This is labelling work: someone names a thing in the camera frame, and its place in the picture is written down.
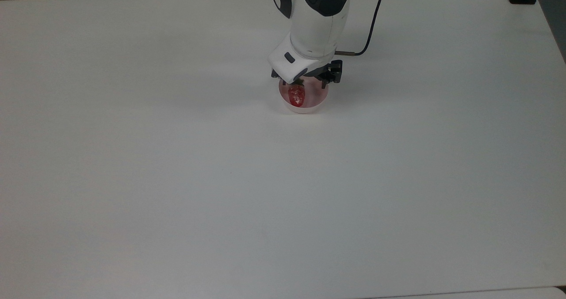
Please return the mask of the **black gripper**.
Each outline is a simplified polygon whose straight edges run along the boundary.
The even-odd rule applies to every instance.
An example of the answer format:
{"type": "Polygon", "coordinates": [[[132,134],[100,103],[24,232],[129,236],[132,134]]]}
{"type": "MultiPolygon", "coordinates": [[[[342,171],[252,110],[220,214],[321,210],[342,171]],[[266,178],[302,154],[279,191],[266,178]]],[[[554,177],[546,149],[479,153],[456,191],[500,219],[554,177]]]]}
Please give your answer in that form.
{"type": "MultiPolygon", "coordinates": [[[[321,88],[326,89],[329,84],[338,84],[342,78],[342,60],[334,60],[318,69],[303,74],[303,77],[316,77],[321,81],[321,88]]],[[[271,77],[281,79],[280,75],[272,69],[271,77]]]]}

